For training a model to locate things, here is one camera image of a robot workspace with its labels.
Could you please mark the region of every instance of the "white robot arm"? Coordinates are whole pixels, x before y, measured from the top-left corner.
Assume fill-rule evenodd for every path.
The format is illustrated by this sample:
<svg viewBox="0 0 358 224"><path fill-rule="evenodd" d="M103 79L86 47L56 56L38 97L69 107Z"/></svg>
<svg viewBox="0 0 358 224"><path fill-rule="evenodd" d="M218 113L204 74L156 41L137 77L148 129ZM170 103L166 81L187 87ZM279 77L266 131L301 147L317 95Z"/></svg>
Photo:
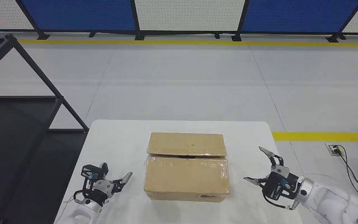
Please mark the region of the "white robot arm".
<svg viewBox="0 0 358 224"><path fill-rule="evenodd" d="M102 212L103 205L117 192L121 192L124 185L132 177L132 172L127 173L123 178L118 180L107 180L108 166L104 162L100 167L86 165L82 167L81 176L84 177L82 190L73 194L75 202L79 203L72 213L58 224L83 224L78 217L85 217L87 224L96 224ZM84 199L76 199L76 195L82 193Z"/></svg>
<svg viewBox="0 0 358 224"><path fill-rule="evenodd" d="M260 186L267 202L289 210L294 210L298 204L302 204L322 224L358 223L358 198L355 195L315 183L308 178L299 178L284 166L282 157L265 148L259 148L271 161L271 173L261 179L244 179ZM281 196L294 200L292 206L278 205L269 200L278 200Z"/></svg>

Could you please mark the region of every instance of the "panel foot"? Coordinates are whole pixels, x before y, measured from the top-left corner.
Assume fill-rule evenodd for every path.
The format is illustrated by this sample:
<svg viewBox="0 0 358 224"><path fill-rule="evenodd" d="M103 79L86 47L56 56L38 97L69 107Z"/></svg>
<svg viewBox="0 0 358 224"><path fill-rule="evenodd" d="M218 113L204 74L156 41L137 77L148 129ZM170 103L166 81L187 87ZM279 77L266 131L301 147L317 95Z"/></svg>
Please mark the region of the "panel foot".
<svg viewBox="0 0 358 224"><path fill-rule="evenodd" d="M343 36L343 34L340 34L338 37L339 37L341 40L347 40L346 37Z"/></svg>
<svg viewBox="0 0 358 224"><path fill-rule="evenodd" d="M144 35L139 35L139 34L137 34L136 36L135 36L135 38L134 38L134 40L144 40Z"/></svg>
<svg viewBox="0 0 358 224"><path fill-rule="evenodd" d="M240 35L231 36L233 41L242 41Z"/></svg>
<svg viewBox="0 0 358 224"><path fill-rule="evenodd" d="M94 37L95 36L95 34L96 34L96 32L90 32L90 34L89 34L89 38L92 38L92 37Z"/></svg>
<svg viewBox="0 0 358 224"><path fill-rule="evenodd" d="M47 38L49 38L49 34L44 34L44 35L41 35L41 36L39 36L37 39L38 40L47 40Z"/></svg>
<svg viewBox="0 0 358 224"><path fill-rule="evenodd" d="M326 38L328 40L328 42L330 43L339 43L339 41L336 38L330 37L330 38Z"/></svg>

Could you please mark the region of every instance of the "black metal rack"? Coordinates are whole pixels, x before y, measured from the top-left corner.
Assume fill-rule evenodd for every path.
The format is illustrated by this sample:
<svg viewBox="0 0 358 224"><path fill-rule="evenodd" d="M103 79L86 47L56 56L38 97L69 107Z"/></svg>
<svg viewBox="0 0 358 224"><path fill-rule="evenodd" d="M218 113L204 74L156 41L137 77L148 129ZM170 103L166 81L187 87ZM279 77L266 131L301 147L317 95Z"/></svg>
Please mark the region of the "black metal rack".
<svg viewBox="0 0 358 224"><path fill-rule="evenodd" d="M13 48L54 96L0 97L0 223L53 223L89 129L11 34L0 60ZM61 105L82 129L50 129Z"/></svg>

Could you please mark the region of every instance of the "electrical cable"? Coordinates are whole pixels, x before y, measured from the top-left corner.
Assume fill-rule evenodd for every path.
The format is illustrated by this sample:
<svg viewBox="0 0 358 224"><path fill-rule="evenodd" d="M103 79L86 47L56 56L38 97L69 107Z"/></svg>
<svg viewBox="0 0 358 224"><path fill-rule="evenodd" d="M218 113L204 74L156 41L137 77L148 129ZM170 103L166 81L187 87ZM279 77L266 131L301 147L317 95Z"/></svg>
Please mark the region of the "electrical cable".
<svg viewBox="0 0 358 224"><path fill-rule="evenodd" d="M65 207L63 208L63 210L62 210L62 213L61 213L61 215L60 215L60 217L58 217L58 219L57 219L57 221L55 221L54 222L54 224L57 224L58 223L58 221L60 221L60 219L61 219L61 217L62 217L62 215L63 215L63 213L65 212L65 210L66 210L66 207L67 207L67 205L68 205L68 203L70 203L71 201L73 201L74 200L74 198L73 198L73 196L71 196L66 202L63 202L63 203L66 203L66 205L65 205Z"/></svg>
<svg viewBox="0 0 358 224"><path fill-rule="evenodd" d="M352 175L353 175L353 178L354 178L354 180L355 180L357 183L358 183L358 180L357 180L356 175L354 174L353 170L352 170L352 169L350 168L350 166L348 165L348 157L347 157L347 151L346 151L346 149L345 149L343 146L341 146L341 147L343 148L343 150L344 150L344 152L345 152L346 159L343 158L342 153L341 153L341 151L340 151L339 149L337 150L337 153L338 153L339 156L341 156L341 158L342 158L343 161L345 162L346 168L347 168L347 174L348 174L349 181L351 182L353 188L354 188L354 189L356 190L356 192L358 193L358 190L357 190L356 187L354 186L353 181L352 181L352 179L351 179L351 175L350 175L350 173L349 173L349 170L351 171L351 173L352 173Z"/></svg>
<svg viewBox="0 0 358 224"><path fill-rule="evenodd" d="M262 193L262 195L263 195L263 198L264 198L268 203L272 204L273 206L276 206L276 207L279 207L279 208L284 208L284 209L292 210L292 208L290 208L290 207L288 207L288 206L282 206L282 205L280 205L280 204L276 204L276 203L274 203L274 202L268 200L263 193Z"/></svg>

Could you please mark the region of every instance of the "black cable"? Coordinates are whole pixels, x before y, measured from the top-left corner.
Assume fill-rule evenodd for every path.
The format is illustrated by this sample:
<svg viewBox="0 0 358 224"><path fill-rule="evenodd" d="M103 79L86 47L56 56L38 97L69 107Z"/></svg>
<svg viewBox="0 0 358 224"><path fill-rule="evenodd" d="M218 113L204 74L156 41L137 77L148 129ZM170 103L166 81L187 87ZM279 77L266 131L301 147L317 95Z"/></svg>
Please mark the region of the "black cable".
<svg viewBox="0 0 358 224"><path fill-rule="evenodd" d="M83 192L83 190L78 190L78 191L74 192L73 199L76 200L76 195L81 193L81 192Z"/></svg>
<svg viewBox="0 0 358 224"><path fill-rule="evenodd" d="M263 193L262 193L262 195L263 195L263 198L264 198L268 203L272 204L273 206L286 209L286 206L282 206L282 205L280 205L280 204L275 204L274 202L268 200Z"/></svg>
<svg viewBox="0 0 358 224"><path fill-rule="evenodd" d="M356 192L358 193L358 190L356 189L356 187L355 187L354 184L353 184L353 181L352 181L352 179L351 179L351 175L350 175L348 169L352 172L353 178L354 178L354 180L355 180L357 183L358 183L358 180L357 180L357 178L356 178L356 175L354 175L353 170L352 170L351 167L348 165L348 157L347 157L347 151L346 151L346 149L345 149L343 146L341 146L341 147L343 148L343 150L344 150L344 152L345 152L346 159L343 158L340 149L337 150L337 153L338 153L339 156L341 156L341 158L342 158L343 161L345 162L346 168L347 168L347 174L348 174L349 181L351 182L353 188L354 188L354 189L356 190Z"/></svg>

